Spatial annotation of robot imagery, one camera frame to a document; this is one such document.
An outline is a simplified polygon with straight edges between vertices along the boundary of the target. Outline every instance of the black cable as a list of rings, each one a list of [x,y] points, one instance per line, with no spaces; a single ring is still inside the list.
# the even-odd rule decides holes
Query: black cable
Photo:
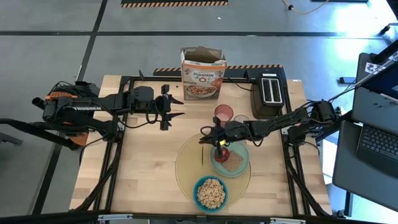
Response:
[[[310,142],[304,141],[304,143],[310,144],[311,146],[315,147],[318,150],[318,157],[321,157],[321,150],[319,150],[318,146],[315,144],[312,144]]]
[[[62,106],[58,107],[58,108],[55,110],[54,114],[52,114],[51,117],[49,118],[49,121],[54,122],[54,121],[55,121],[55,118],[56,118],[56,115],[59,113],[59,111],[60,111],[64,106],[66,106],[66,105],[68,105],[68,104],[69,104],[69,102],[64,103]]]
[[[112,118],[116,119],[119,123],[123,124],[123,126],[125,126],[126,128],[131,128],[131,129],[140,128],[140,127],[142,127],[142,126],[144,126],[144,125],[147,125],[147,124],[154,124],[154,123],[156,123],[156,122],[158,121],[158,120],[157,120],[157,114],[155,115],[155,120],[154,120],[154,121],[149,121],[149,119],[148,119],[148,117],[147,117],[148,114],[146,113],[146,119],[147,119],[147,122],[146,122],[146,123],[140,124],[140,125],[138,125],[138,126],[129,126],[129,125],[127,125],[125,122],[121,121],[116,115],[113,115],[113,114],[110,112],[109,109],[105,108],[105,107],[104,107],[103,105],[101,105],[100,103],[97,103],[97,102],[95,102],[95,101],[91,101],[91,103],[94,103],[95,105],[99,106],[102,110],[105,110],[105,112],[107,112],[108,114],[110,114],[110,115],[112,116]]]
[[[241,87],[240,85],[238,85],[234,80],[232,80],[232,78],[230,78],[230,77],[226,77],[229,81],[231,81],[232,83],[235,83],[235,85],[237,85],[239,88],[241,88],[242,90],[247,90],[247,91],[253,91],[253,90],[250,90],[250,89],[248,89],[248,88],[244,88],[244,87]]]
[[[75,93],[76,95],[79,95],[78,93],[76,93],[76,91],[82,92],[81,90],[75,90],[75,89],[70,88],[70,86],[73,86],[71,83],[68,83],[68,82],[65,82],[65,81],[59,81],[59,82],[57,82],[57,83],[51,88],[50,93],[53,92],[54,89],[56,89],[56,87],[58,87],[59,84],[61,84],[61,83],[66,84],[66,86],[60,87],[61,90],[72,91],[72,92]]]
[[[155,98],[155,109],[156,109],[156,112],[159,114],[159,116],[162,118],[162,121],[166,121],[166,120],[164,119],[164,117],[161,115],[160,111],[157,109],[156,100],[157,100],[159,97],[161,97],[161,96],[158,96],[157,98]]]
[[[317,145],[315,145],[315,144],[312,144],[312,143],[310,143],[310,142],[307,142],[307,141],[295,141],[295,142],[293,142],[293,144],[296,144],[296,143],[301,143],[301,142],[304,142],[305,144],[309,144],[309,145],[311,145],[311,146],[315,147],[315,148],[318,150],[318,157],[320,157],[320,156],[321,156],[321,151],[319,150],[319,147],[318,147]]]
[[[200,134],[202,134],[202,135],[204,135],[204,136],[209,136],[209,134],[205,134],[205,133],[203,133],[203,130],[205,129],[205,128],[212,128],[211,126],[204,126],[204,127],[201,127],[200,128]]]
[[[92,142],[90,142],[90,143],[88,143],[88,144],[86,144],[85,146],[82,147],[82,149],[80,150],[79,165],[81,164],[81,160],[83,159],[83,152],[85,151],[86,147],[91,145],[91,144],[94,144],[94,143],[96,143],[96,142],[98,142],[100,140],[104,140],[104,139],[106,139],[106,137],[107,137],[107,135],[105,135],[103,137],[100,137],[99,139],[94,140],[94,141],[92,141]]]
[[[307,100],[307,101],[308,101],[308,102],[304,103],[303,105],[299,106],[296,110],[294,110],[295,113],[293,114],[293,116],[296,115],[296,114],[299,112],[299,110],[301,110],[302,108],[307,109],[307,108],[309,108],[310,106],[312,106],[314,103],[320,103],[320,102],[322,102],[321,100],[318,100],[318,101]]]
[[[245,127],[246,130],[248,131],[248,133],[249,133],[249,135],[250,135],[250,138],[251,138],[251,142],[253,142],[254,146],[260,147],[261,144],[262,144],[262,142],[263,142],[263,140],[264,140],[264,137],[262,137],[262,139],[260,140],[260,143],[257,145],[257,143],[256,143],[256,142],[254,141],[254,139],[253,139],[253,136],[251,135],[251,132],[250,132],[249,128],[248,128],[246,125],[244,125],[244,127]]]

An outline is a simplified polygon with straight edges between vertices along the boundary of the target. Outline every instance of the teal bowl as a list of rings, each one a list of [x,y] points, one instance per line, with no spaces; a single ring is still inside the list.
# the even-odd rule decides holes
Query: teal bowl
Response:
[[[218,180],[220,182],[220,184],[222,186],[224,186],[225,199],[224,199],[224,202],[221,204],[221,206],[219,208],[209,209],[209,208],[207,208],[206,206],[202,205],[199,202],[198,195],[197,195],[198,188],[200,186],[202,186],[207,179],[216,179],[216,180]],[[215,213],[215,212],[220,211],[225,206],[227,199],[228,199],[228,191],[226,189],[226,186],[225,186],[224,182],[218,177],[215,177],[215,176],[212,176],[212,175],[208,175],[208,176],[202,177],[201,179],[198,180],[198,182],[195,183],[195,186],[193,187],[193,201],[195,202],[195,205],[197,205],[197,207],[200,210],[202,210],[203,212],[205,212],[205,213]]]

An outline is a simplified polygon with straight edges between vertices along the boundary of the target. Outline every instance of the pink cup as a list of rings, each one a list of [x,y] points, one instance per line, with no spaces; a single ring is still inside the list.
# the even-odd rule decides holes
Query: pink cup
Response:
[[[220,119],[221,127],[224,127],[226,122],[231,121],[234,111],[228,105],[218,105],[214,110],[214,115]]]

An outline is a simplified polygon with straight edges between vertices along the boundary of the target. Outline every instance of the wooden tabletop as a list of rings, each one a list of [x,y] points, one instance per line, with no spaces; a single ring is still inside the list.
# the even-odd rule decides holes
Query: wooden tabletop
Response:
[[[100,97],[117,93],[121,76],[104,76]],[[306,102],[300,80],[288,80],[292,109]],[[175,161],[184,143],[199,133],[203,126],[211,126],[214,109],[227,104],[234,116],[243,114],[254,119],[251,113],[250,92],[233,83],[224,83],[216,101],[184,101],[181,82],[135,82],[134,87],[150,86],[155,96],[160,87],[170,85],[170,94],[183,101],[184,105],[172,105],[172,112],[185,112],[172,120],[168,131],[160,131],[159,124],[145,125],[138,129],[127,129],[124,136],[121,160],[112,202],[112,212],[126,213],[174,213],[201,214],[195,204],[181,192],[175,177]],[[249,84],[240,84],[249,88]],[[111,119],[106,112],[96,112],[100,120]],[[143,114],[129,116],[128,125],[145,123]],[[90,133],[88,142],[100,138]],[[98,142],[85,149],[70,208],[79,206],[93,190],[100,176],[105,142]],[[264,139],[261,147],[247,142],[251,158],[251,179],[246,193],[236,203],[217,215],[284,216],[291,217],[289,188],[279,131]],[[331,213],[330,202],[323,180],[318,151],[311,145],[300,146],[306,185],[323,209]],[[303,213],[302,199],[296,186],[299,212]],[[104,194],[101,207],[104,207]]]

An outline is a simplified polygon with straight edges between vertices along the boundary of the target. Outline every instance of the laptop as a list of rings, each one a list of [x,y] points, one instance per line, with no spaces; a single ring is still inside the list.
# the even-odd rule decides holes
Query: laptop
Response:
[[[352,118],[363,123],[356,157],[398,178],[397,62],[355,90]]]

